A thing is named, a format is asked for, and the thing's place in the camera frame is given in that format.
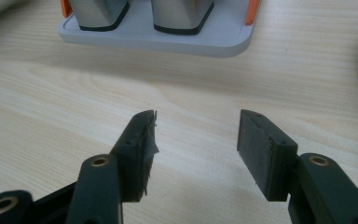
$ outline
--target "silver cup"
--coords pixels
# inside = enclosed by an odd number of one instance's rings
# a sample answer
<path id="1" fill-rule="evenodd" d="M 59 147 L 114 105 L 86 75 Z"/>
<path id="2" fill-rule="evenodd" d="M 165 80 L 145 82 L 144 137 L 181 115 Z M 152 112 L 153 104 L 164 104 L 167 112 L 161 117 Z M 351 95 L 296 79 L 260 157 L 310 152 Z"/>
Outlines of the silver cup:
<path id="1" fill-rule="evenodd" d="M 176 35 L 196 35 L 213 9 L 213 0 L 152 0 L 156 30 Z"/>
<path id="2" fill-rule="evenodd" d="M 81 30 L 114 30 L 130 5 L 127 0 L 69 0 Z"/>

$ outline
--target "brass insert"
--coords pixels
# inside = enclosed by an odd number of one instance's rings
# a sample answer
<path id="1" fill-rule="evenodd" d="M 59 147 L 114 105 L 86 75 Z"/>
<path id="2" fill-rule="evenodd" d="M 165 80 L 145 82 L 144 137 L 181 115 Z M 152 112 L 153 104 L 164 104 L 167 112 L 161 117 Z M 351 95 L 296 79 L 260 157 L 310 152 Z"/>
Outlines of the brass insert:
<path id="1" fill-rule="evenodd" d="M 316 165 L 328 166 L 328 160 L 323 157 L 311 156 L 310 161 Z"/>
<path id="2" fill-rule="evenodd" d="M 0 199 L 0 215 L 12 209 L 19 202 L 19 199 L 15 196 L 7 196 Z"/>
<path id="3" fill-rule="evenodd" d="M 109 160 L 105 157 L 100 157 L 91 162 L 92 166 L 98 167 L 98 166 L 104 166 L 109 162 Z"/>

